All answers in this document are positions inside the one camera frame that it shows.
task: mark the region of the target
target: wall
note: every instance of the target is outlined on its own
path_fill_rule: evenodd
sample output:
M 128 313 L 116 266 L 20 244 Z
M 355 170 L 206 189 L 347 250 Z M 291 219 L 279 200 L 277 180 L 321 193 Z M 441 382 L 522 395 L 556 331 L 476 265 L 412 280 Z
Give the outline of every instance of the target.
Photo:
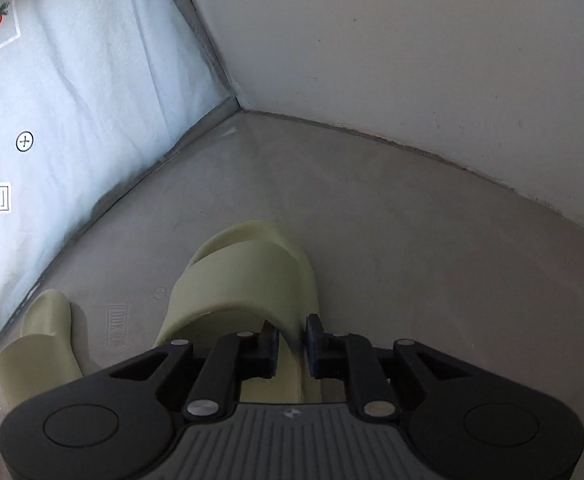
M 584 225 L 584 0 L 194 0 L 244 108 L 437 153 Z

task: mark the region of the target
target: slide sandal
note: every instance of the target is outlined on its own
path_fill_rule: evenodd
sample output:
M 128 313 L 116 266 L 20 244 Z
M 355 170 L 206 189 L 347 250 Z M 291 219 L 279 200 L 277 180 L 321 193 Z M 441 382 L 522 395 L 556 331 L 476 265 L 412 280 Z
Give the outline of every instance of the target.
M 187 339 L 211 348 L 232 332 L 259 332 L 265 320 L 281 335 L 277 374 L 243 381 L 243 402 L 320 402 L 303 352 L 305 319 L 319 313 L 312 266 L 303 249 L 271 222 L 237 224 L 196 252 L 169 298 L 154 346 Z
M 70 302 L 42 292 L 27 309 L 21 337 L 0 353 L 0 386 L 10 408 L 83 377 L 72 352 Z

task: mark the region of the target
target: plus sign in circle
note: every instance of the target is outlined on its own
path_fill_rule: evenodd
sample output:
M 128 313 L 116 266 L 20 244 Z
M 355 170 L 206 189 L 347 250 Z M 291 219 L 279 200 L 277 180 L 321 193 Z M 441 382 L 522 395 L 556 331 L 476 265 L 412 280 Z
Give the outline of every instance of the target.
M 34 136 L 31 132 L 21 132 L 16 138 L 16 149 L 19 152 L 26 152 L 31 150 L 34 145 Z

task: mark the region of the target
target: gray floor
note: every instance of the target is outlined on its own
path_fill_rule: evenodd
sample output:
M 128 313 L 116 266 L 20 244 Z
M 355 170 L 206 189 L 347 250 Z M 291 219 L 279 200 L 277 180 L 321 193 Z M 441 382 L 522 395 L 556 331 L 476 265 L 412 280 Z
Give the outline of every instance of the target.
M 149 348 L 190 256 L 248 219 L 277 220 L 304 245 L 327 329 L 420 340 L 556 396 L 584 422 L 583 231 L 440 162 L 256 114 L 153 173 L 43 284 L 75 303 L 84 371 Z M 108 309 L 124 312 L 123 346 Z M 584 480 L 584 456 L 573 478 Z

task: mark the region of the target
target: ribbed gray panel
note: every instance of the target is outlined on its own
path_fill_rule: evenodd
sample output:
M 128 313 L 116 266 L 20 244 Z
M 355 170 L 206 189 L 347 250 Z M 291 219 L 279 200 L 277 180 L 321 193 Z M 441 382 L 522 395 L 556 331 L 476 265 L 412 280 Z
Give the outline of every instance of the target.
M 396 428 L 345 404 L 240 404 L 229 420 L 189 428 L 144 480 L 443 480 Z

